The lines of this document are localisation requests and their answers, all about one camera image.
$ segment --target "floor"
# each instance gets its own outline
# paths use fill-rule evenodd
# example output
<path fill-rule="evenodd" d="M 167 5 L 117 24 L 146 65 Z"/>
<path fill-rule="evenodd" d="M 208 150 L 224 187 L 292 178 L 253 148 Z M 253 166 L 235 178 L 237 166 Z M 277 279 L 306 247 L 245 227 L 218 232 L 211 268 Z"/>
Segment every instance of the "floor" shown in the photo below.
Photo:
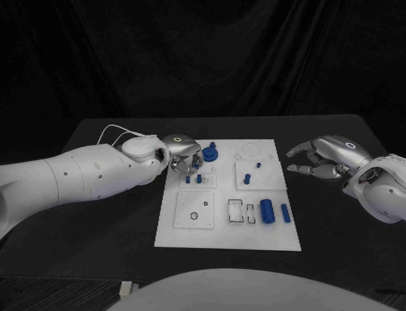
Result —
<path fill-rule="evenodd" d="M 120 285 L 118 281 L 1 279 L 0 310 L 107 310 L 118 301 Z M 372 289 L 357 293 L 396 310 L 406 310 L 406 294 L 380 294 Z"/>

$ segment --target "blue object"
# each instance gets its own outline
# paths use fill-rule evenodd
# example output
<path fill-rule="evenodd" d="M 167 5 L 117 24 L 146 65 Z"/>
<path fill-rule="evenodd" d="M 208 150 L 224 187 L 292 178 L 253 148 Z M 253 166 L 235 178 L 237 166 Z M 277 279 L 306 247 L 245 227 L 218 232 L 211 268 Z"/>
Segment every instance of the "blue object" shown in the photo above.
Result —
<path fill-rule="evenodd" d="M 266 224 L 271 224 L 274 222 L 273 205 L 268 199 L 261 200 L 261 221 Z"/>
<path fill-rule="evenodd" d="M 205 147 L 202 150 L 202 158 L 206 162 L 212 162 L 216 160 L 216 157 L 219 156 L 219 153 L 215 149 L 215 143 L 211 142 L 209 147 Z"/>
<path fill-rule="evenodd" d="M 287 210 L 287 205 L 281 204 L 280 205 L 280 210 L 283 211 L 283 217 L 284 217 L 284 222 L 290 222 L 290 215 L 289 215 L 289 210 Z"/>
<path fill-rule="evenodd" d="M 251 175 L 250 175 L 250 174 L 245 174 L 245 180 L 242 181 L 242 183 L 244 183 L 245 185 L 250 185 L 250 177 L 251 177 Z"/>

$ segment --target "robotic hand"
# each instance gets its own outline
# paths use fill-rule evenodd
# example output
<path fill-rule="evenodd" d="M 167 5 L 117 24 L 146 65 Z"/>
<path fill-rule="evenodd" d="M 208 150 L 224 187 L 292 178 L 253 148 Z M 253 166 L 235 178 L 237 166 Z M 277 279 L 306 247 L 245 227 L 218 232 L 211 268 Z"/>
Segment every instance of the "robotic hand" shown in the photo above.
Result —
<path fill-rule="evenodd" d="M 391 224 L 406 220 L 406 159 L 394 154 L 372 159 L 365 149 L 345 137 L 322 136 L 299 144 L 287 157 L 306 152 L 315 167 L 289 165 L 287 170 L 328 181 L 344 174 L 344 192 L 357 198 L 367 212 Z"/>
<path fill-rule="evenodd" d="M 0 239 L 36 212 L 65 203 L 101 200 L 149 184 L 169 164 L 177 173 L 195 172 L 202 166 L 201 146 L 188 136 L 160 140 L 130 133 L 138 137 L 120 146 L 97 143 L 49 159 L 0 165 Z"/>

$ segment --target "black table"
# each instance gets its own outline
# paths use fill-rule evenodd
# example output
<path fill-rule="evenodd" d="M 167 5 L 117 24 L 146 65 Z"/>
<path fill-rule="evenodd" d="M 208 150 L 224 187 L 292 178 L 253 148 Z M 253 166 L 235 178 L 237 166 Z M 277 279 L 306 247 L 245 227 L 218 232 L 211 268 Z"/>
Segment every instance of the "black table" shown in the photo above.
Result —
<path fill-rule="evenodd" d="M 358 142 L 374 157 L 385 150 L 355 115 L 201 119 L 85 120 L 65 151 L 95 144 L 118 124 L 159 137 L 274 139 L 283 167 L 309 163 L 284 153 L 320 135 Z M 108 129 L 102 142 L 120 132 Z M 302 252 L 154 248 L 166 173 L 146 186 L 95 202 L 55 207 L 13 229 L 0 252 L 0 277 L 37 276 L 156 281 L 208 268 L 247 268 L 306 277 L 349 290 L 406 288 L 406 223 L 377 221 L 357 200 L 328 183 L 284 171 Z"/>

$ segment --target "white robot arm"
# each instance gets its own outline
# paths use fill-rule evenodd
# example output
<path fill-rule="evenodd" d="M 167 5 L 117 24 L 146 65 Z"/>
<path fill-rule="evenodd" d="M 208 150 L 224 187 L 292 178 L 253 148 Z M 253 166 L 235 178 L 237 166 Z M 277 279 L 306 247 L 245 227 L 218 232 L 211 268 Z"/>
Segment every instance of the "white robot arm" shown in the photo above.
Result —
<path fill-rule="evenodd" d="M 201 146 L 185 135 L 163 140 L 143 135 L 117 147 L 97 144 L 49 159 L 0 165 L 0 239 L 36 212 L 65 203 L 101 200 L 149 184 L 169 163 L 182 173 L 202 165 Z"/>
<path fill-rule="evenodd" d="M 344 192 L 358 199 L 367 212 L 391 224 L 406 221 L 406 159 L 394 154 L 371 158 L 345 137 L 326 135 L 299 144 L 287 157 L 306 152 L 315 167 L 290 165 L 287 170 L 336 181 L 348 173 Z"/>

